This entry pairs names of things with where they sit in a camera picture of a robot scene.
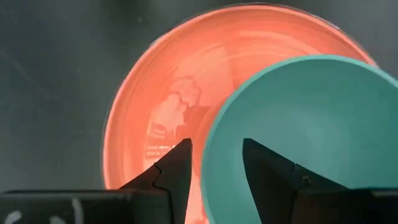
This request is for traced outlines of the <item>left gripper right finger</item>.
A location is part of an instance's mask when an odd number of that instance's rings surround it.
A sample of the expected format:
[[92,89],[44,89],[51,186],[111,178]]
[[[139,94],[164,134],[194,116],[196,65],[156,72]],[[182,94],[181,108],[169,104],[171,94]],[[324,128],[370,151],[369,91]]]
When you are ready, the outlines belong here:
[[290,224],[295,199],[300,192],[346,189],[250,138],[243,140],[243,162],[262,224]]

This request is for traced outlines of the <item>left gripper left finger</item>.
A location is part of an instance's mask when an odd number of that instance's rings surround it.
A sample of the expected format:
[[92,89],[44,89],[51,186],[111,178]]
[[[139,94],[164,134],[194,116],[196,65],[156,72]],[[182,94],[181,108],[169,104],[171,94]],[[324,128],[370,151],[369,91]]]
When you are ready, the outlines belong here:
[[185,224],[192,179],[192,141],[183,139],[121,187],[129,193],[123,224]]

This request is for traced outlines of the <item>teal bowl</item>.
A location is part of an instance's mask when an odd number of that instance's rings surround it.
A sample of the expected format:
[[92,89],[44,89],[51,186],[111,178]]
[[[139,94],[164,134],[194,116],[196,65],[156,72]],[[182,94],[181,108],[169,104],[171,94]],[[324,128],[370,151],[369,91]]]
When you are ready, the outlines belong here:
[[398,187],[398,79],[351,58],[308,55],[244,82],[203,151],[210,224],[261,223],[244,171],[246,138],[349,188]]

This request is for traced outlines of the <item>orange ceramic plate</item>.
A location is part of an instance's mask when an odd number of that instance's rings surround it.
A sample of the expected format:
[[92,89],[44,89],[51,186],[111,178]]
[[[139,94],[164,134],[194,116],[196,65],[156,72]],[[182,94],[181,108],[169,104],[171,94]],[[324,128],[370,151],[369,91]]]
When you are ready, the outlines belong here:
[[143,53],[116,94],[104,132],[105,186],[121,187],[190,138],[192,182],[185,223],[208,224],[200,190],[201,161],[219,109],[262,69],[318,54],[374,65],[340,28],[288,6],[226,6],[174,27]]

